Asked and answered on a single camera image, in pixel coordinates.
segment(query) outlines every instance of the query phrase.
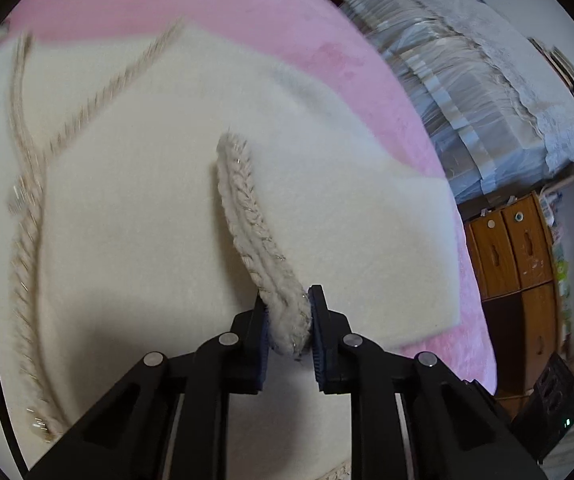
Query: drawer handle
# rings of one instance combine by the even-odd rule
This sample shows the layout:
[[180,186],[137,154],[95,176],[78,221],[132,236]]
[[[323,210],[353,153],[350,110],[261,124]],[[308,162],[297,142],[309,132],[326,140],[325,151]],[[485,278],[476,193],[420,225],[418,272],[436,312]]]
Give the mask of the drawer handle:
[[527,248],[527,255],[533,256],[533,242],[529,236],[529,231],[525,231],[525,246]]
[[494,261],[494,266],[500,266],[500,254],[498,254],[495,245],[491,246],[491,259]]

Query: wooden drawer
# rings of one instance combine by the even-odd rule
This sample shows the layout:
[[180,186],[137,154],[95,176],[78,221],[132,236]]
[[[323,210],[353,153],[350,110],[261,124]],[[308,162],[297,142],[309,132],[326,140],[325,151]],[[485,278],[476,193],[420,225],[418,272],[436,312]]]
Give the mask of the wooden drawer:
[[465,240],[467,241],[467,251],[469,251],[471,266],[474,268],[474,275],[476,277],[476,282],[478,283],[478,289],[480,290],[480,299],[486,300],[486,298],[489,297],[489,294],[486,290],[486,281],[484,280],[483,264],[480,261],[480,253],[478,252],[478,246],[476,245],[474,232],[471,229],[470,224],[465,225]]
[[496,399],[499,404],[507,410],[509,416],[513,418],[518,415],[518,412],[521,408],[526,404],[528,396],[520,396],[520,397],[505,397],[504,399]]
[[469,225],[480,255],[487,296],[494,298],[520,290],[512,244],[502,220],[502,213],[489,213]]
[[549,250],[538,205],[532,196],[502,210],[512,241],[521,288],[540,285],[553,279]]
[[533,387],[556,350],[556,298],[551,283],[522,293],[525,321],[525,391]]

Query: white rope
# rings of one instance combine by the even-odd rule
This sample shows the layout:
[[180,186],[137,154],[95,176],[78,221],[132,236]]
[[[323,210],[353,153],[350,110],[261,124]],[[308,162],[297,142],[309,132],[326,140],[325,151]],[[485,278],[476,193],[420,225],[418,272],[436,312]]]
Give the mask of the white rope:
[[221,136],[218,191],[234,247],[267,305],[273,347],[298,357],[309,339],[311,306],[265,224],[254,193],[251,152],[240,136]]
[[43,354],[38,330],[38,269],[42,241],[43,207],[45,199],[46,168],[75,139],[82,129],[122,92],[137,76],[141,75],[160,56],[166,46],[182,30],[180,22],[154,40],[141,56],[116,75],[77,114],[51,136],[49,149],[35,148],[27,130],[23,112],[22,83],[25,64],[32,38],[22,36],[16,45],[10,88],[10,126],[20,159],[21,177],[13,188],[10,211],[20,213],[14,240],[11,272],[11,300],[16,316],[20,371],[29,385],[32,406],[27,411],[32,416],[32,426],[46,440],[51,441],[66,431],[71,423],[62,410],[43,365]]

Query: wooden cabinet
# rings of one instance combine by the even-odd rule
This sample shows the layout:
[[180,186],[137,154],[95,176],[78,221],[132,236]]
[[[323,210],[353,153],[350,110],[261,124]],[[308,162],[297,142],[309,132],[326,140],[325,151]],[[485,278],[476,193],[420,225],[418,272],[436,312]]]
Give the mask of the wooden cabinet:
[[512,416],[558,350],[550,237],[535,194],[465,225],[496,355],[497,399]]
[[471,222],[489,298],[520,290],[512,243],[500,211]]
[[549,250],[537,207],[534,199],[527,196],[502,210],[518,267],[520,288],[552,279]]
[[474,238],[474,232],[471,224],[465,224],[465,241],[467,242],[467,250],[469,251],[469,258],[471,259],[471,266],[474,267],[474,275],[478,288],[480,289],[480,297],[488,298],[489,293],[486,290],[486,281],[483,276],[483,264],[480,260],[480,253],[478,252],[478,245]]
[[556,298],[551,283],[522,293],[525,323],[525,391],[532,388],[556,351]]

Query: pink blanket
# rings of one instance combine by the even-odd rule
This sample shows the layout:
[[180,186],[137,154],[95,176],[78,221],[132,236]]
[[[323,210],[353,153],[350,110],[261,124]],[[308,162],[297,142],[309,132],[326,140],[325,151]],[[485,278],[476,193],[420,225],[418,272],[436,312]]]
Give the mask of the pink blanket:
[[[11,13],[11,30],[32,30],[41,41],[154,34],[180,15],[315,76],[347,102],[391,156],[424,174],[444,176],[403,88],[327,0],[22,0]],[[427,210],[410,214],[431,214],[431,210],[427,204]],[[461,323],[404,348],[403,353],[435,352],[459,377],[478,379],[493,392],[496,361],[455,205],[454,215]]]

